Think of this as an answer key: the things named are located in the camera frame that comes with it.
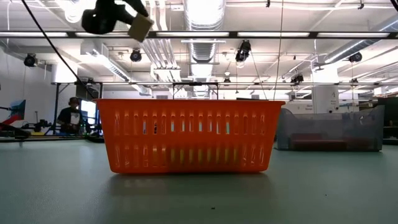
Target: box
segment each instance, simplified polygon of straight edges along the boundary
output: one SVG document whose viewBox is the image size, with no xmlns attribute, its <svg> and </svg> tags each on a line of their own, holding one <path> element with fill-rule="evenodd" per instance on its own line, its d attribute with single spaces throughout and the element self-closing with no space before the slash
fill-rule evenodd
<svg viewBox="0 0 398 224">
<path fill-rule="evenodd" d="M 131 24 L 128 34 L 133 39 L 143 42 L 153 24 L 154 21 L 148 17 L 137 14 Z"/>
</svg>

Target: ceiling beam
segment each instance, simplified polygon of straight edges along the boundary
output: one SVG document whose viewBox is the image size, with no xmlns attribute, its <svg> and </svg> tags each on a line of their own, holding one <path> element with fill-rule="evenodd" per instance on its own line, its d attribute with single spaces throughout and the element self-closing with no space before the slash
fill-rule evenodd
<svg viewBox="0 0 398 224">
<path fill-rule="evenodd" d="M 48 31 L 51 39 L 131 39 L 127 32 L 110 32 L 97 35 L 77 31 Z M 398 32 L 343 32 L 343 31 L 150 31 L 148 39 L 329 39 L 329 40 L 397 40 Z M 44 39 L 37 31 L 0 30 L 0 38 Z"/>
</svg>

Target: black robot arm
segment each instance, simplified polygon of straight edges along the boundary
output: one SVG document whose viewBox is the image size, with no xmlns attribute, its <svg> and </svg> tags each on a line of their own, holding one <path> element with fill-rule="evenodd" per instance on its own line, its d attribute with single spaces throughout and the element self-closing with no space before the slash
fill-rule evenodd
<svg viewBox="0 0 398 224">
<path fill-rule="evenodd" d="M 148 12 L 141 0 L 124 0 L 139 14 L 148 17 Z M 81 18 L 81 26 L 92 34 L 107 34 L 112 32 L 116 22 L 121 21 L 131 25 L 134 17 L 128 13 L 124 5 L 114 3 L 114 0 L 97 0 L 94 9 L 86 9 Z"/>
</svg>

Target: overhead rail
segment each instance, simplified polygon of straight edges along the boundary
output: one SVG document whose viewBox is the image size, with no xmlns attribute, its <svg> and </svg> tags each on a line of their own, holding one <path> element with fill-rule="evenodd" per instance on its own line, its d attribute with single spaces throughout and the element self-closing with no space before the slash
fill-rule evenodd
<svg viewBox="0 0 398 224">
<path fill-rule="evenodd" d="M 131 39 L 127 32 L 90 34 L 79 31 L 46 31 L 51 39 Z M 317 32 L 317 31 L 150 31 L 148 39 L 346 39 L 396 40 L 398 32 Z M 0 38 L 43 39 L 38 31 L 0 31 Z"/>
<path fill-rule="evenodd" d="M 246 86 L 246 85 L 263 85 L 263 86 L 274 86 L 274 82 L 90 82 L 92 84 L 102 85 L 149 85 L 149 86 L 175 86 L 175 85 L 187 85 L 187 86 L 201 86 L 201 85 L 218 85 L 218 86 Z M 53 85 L 73 85 L 76 83 L 52 83 Z M 277 86 L 398 86 L 398 82 L 338 82 L 338 83 L 313 83 L 313 82 L 301 82 L 301 83 L 278 83 Z"/>
</svg>

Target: gray table surface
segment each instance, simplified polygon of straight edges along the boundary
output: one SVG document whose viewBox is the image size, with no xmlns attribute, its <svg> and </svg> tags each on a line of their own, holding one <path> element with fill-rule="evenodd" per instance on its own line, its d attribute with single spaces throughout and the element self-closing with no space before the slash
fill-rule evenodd
<svg viewBox="0 0 398 224">
<path fill-rule="evenodd" d="M 398 148 L 273 150 L 261 174 L 118 175 L 103 144 L 0 144 L 0 223 L 398 223 Z"/>
</svg>

